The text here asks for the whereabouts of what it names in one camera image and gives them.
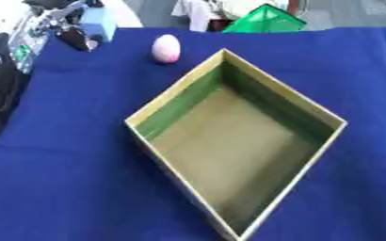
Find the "table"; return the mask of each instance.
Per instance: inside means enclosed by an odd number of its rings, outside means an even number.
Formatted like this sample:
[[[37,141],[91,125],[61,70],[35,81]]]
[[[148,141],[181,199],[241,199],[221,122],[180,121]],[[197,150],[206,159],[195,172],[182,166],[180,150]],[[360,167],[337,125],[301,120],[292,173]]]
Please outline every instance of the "table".
[[[167,33],[181,59],[156,64]],[[349,121],[252,240],[386,240],[386,28],[142,28],[92,53],[49,40],[0,136],[0,241],[218,240],[122,121],[222,47]]]

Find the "box rim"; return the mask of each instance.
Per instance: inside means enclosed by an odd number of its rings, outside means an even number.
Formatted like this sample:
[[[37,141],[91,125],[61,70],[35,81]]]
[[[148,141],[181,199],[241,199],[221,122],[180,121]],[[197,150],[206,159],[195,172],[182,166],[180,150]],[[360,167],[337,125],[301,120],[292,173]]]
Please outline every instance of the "box rim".
[[[304,101],[306,104],[311,105],[312,107],[320,110],[323,112],[323,114],[326,114],[330,116],[330,118],[335,119],[335,123],[326,122],[326,120],[321,120],[319,116],[316,116],[314,112],[312,112],[312,108],[302,108],[301,105],[298,105],[300,109],[302,109],[305,112],[310,113],[315,118],[323,121],[328,126],[330,126],[334,131],[331,135],[329,135],[329,138],[326,139],[326,141],[323,142],[323,145],[317,149],[317,151],[312,155],[312,157],[305,163],[305,165],[302,166],[302,168],[295,174],[293,179],[288,182],[288,184],[281,190],[281,192],[274,198],[273,201],[270,202],[270,204],[262,211],[260,214],[250,223],[250,225],[246,228],[245,231],[242,233],[235,232],[232,227],[217,213],[217,211],[207,202],[207,200],[193,187],[193,185],[186,180],[183,175],[177,171],[172,164],[167,160],[164,155],[159,152],[147,139],[146,137],[142,136],[138,130],[136,129],[136,126],[146,120],[151,114],[153,114],[155,111],[157,111],[159,108],[164,106],[167,102],[172,100],[175,96],[177,96],[183,89],[187,88],[191,84],[195,83],[195,81],[200,78],[201,76],[205,75],[208,71],[204,71],[206,69],[212,69],[215,68],[218,64],[222,63],[222,61],[228,61],[232,63],[237,68],[240,68],[238,66],[238,63],[233,63],[231,58],[238,59],[241,64],[244,64],[247,67],[244,68],[250,68],[254,72],[261,74],[262,76],[266,77],[268,79],[268,82],[272,82],[276,86],[280,86],[281,88],[284,88],[286,91],[290,92],[291,94],[296,95],[299,99]],[[292,101],[290,98],[287,98],[284,94],[279,93],[276,89],[273,89],[272,87],[269,87],[265,82],[261,81],[259,78],[255,78],[256,81],[259,81],[262,85],[267,86],[272,91],[280,94],[282,98],[285,98],[287,101],[296,104],[294,101]],[[212,54],[208,58],[206,58],[201,64],[194,67],[190,72],[185,74],[182,78],[177,80],[175,83],[173,83],[169,88],[167,88],[165,91],[160,93],[158,96],[156,96],[151,101],[147,102],[145,105],[143,105],[138,111],[136,111],[134,114],[129,116],[125,121],[125,124],[135,133],[135,135],[141,140],[141,142],[151,151],[153,152],[156,157],[160,161],[164,163],[164,165],[174,174],[174,176],[180,181],[186,189],[197,199],[205,209],[212,215],[212,218],[217,221],[222,228],[234,239],[237,241],[245,241],[249,239],[254,232],[257,231],[259,226],[270,216],[270,214],[275,210],[275,208],[281,203],[281,201],[290,193],[290,191],[293,189],[293,187],[301,180],[301,178],[306,174],[306,172],[314,165],[314,163],[322,156],[322,154],[328,149],[328,147],[333,143],[333,141],[343,132],[343,130],[347,126],[347,121],[343,118],[339,117],[335,113],[328,110],[326,107],[324,107],[321,104],[318,104],[317,102],[313,101],[309,97],[301,94],[294,88],[291,88],[290,86],[284,84],[277,78],[273,77],[272,75],[268,74],[267,72],[262,71],[261,69],[257,68],[250,62],[246,61],[244,58],[234,54],[230,50],[226,48],[222,48],[216,53]]]

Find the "box floor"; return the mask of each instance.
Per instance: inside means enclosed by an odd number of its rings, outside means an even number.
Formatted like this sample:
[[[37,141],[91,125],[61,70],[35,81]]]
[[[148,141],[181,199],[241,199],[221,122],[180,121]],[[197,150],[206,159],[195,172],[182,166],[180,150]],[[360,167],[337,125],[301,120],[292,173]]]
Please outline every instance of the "box floor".
[[[224,86],[152,144],[239,234],[320,146]]]

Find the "box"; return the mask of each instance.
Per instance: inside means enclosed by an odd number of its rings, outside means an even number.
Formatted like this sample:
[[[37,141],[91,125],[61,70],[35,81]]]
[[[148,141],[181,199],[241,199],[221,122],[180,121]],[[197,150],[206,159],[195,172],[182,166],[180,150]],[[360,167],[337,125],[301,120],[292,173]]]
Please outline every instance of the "box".
[[[228,240],[247,240],[346,121],[222,49],[126,120]]]

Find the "floor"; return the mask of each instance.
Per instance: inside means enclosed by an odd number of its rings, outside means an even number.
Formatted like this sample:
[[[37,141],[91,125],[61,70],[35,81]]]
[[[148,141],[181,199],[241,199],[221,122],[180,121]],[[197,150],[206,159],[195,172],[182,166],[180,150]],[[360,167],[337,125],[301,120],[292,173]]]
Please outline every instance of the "floor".
[[[177,0],[123,0],[145,26],[188,27],[188,20],[170,16]],[[386,26],[386,0],[300,0],[308,30],[335,26]]]

